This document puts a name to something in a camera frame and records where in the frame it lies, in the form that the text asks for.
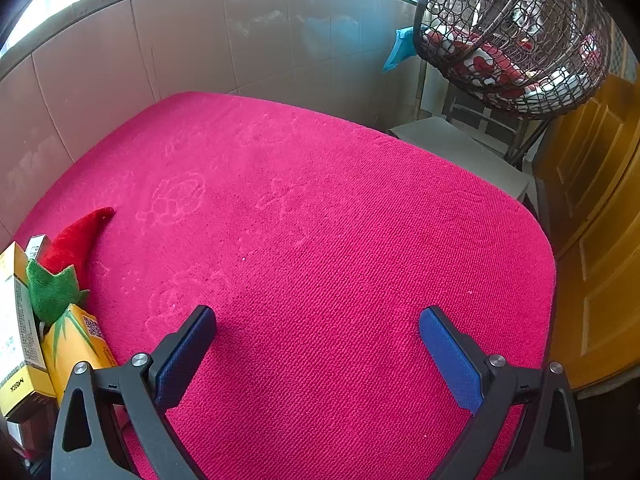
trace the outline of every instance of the wicker mesh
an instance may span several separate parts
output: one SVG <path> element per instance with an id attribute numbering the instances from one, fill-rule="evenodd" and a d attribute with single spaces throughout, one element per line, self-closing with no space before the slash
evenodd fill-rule
<path id="1" fill-rule="evenodd" d="M 418 54 L 487 106 L 563 114 L 607 74 L 610 17 L 598 0 L 418 0 Z"/>

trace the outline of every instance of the silver screw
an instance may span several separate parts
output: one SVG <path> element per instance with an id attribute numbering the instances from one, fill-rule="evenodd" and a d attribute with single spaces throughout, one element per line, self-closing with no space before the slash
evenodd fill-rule
<path id="1" fill-rule="evenodd" d="M 131 364 L 134 366 L 144 366 L 146 362 L 149 361 L 149 356 L 140 352 L 139 354 L 135 354 L 131 358 Z"/>
<path id="2" fill-rule="evenodd" d="M 86 361 L 80 361 L 79 363 L 76 363 L 76 366 L 74 366 L 74 373 L 78 375 L 84 374 L 88 367 L 89 363 Z"/>
<path id="3" fill-rule="evenodd" d="M 561 374 L 564 372 L 564 367 L 558 361 L 551 361 L 549 363 L 549 370 L 555 374 Z"/>
<path id="4" fill-rule="evenodd" d="M 500 354 L 493 354 L 489 356 L 489 364 L 491 366 L 495 366 L 496 368 L 502 368 L 505 364 L 507 364 L 507 359 L 502 357 Z"/>

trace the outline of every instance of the pink tablecloth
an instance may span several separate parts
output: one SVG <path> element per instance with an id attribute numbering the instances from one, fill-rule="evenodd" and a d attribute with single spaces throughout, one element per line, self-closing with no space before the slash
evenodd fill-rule
<path id="1" fill-rule="evenodd" d="M 218 315 L 169 415 L 211 479 L 427 478 L 468 419 L 418 336 L 429 304 L 486 352 L 541 362 L 555 275 L 534 218 L 368 128 L 176 95 L 75 164 L 17 240 L 105 205 L 116 216 L 88 269 L 90 309 L 117 359 L 153 349 L 198 303 Z"/>

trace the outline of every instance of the red plush toy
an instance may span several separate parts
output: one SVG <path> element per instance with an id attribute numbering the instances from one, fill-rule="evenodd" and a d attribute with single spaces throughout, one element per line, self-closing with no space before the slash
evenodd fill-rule
<path id="1" fill-rule="evenodd" d="M 94 246 L 95 238 L 114 213 L 113 207 L 103 207 L 66 227 L 52 241 L 40 264 L 52 274 L 73 265 L 80 290 L 88 288 L 84 264 Z"/>

